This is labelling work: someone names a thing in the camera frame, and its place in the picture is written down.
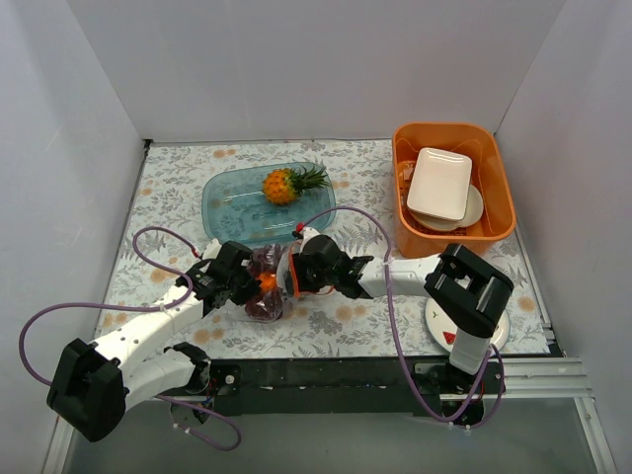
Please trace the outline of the fake pineapple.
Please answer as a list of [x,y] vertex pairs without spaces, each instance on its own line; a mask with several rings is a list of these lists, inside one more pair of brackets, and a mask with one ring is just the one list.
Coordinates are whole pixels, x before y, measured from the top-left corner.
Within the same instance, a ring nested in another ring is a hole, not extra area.
[[278,168],[263,180],[264,198],[274,205],[288,205],[305,193],[330,187],[327,172],[322,167]]

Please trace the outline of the purple fake grape bunch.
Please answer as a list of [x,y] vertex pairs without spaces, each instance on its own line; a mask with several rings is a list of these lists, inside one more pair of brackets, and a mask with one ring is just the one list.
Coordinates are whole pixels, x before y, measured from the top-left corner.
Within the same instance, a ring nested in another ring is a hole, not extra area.
[[[258,283],[260,273],[278,274],[281,259],[286,256],[286,248],[281,244],[268,244],[253,250],[253,254],[247,265],[247,271]],[[246,314],[253,320],[260,322],[273,322],[283,315],[286,296],[285,290],[279,286],[276,291],[259,293],[247,301]]]

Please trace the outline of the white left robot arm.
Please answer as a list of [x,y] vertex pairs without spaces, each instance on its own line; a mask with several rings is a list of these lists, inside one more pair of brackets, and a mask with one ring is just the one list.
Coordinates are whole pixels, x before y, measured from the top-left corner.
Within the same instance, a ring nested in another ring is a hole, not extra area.
[[176,389],[209,389],[211,359],[189,343],[166,343],[226,302],[244,304],[260,292],[247,266],[248,247],[211,242],[208,258],[193,265],[157,302],[117,330],[86,343],[68,344],[46,397],[47,406],[87,440],[103,439],[125,412]]

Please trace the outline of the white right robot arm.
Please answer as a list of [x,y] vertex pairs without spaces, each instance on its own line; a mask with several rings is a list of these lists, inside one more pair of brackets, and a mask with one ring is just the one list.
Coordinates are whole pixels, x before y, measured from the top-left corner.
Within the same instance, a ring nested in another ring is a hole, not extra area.
[[426,297],[456,326],[446,378],[463,393],[482,381],[481,365],[514,291],[504,273],[460,244],[428,257],[388,261],[351,257],[322,234],[305,237],[297,250],[285,252],[276,282],[289,297],[326,287],[349,299]]

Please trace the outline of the clear zip top bag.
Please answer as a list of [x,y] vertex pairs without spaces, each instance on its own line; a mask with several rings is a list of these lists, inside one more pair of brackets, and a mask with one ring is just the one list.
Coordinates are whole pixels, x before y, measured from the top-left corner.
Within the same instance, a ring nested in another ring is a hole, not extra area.
[[256,248],[247,265],[248,273],[260,284],[260,292],[245,304],[247,316],[260,323],[273,323],[282,319],[293,306],[293,302],[302,294],[328,294],[321,290],[298,290],[298,258],[296,243],[289,246],[281,244]]

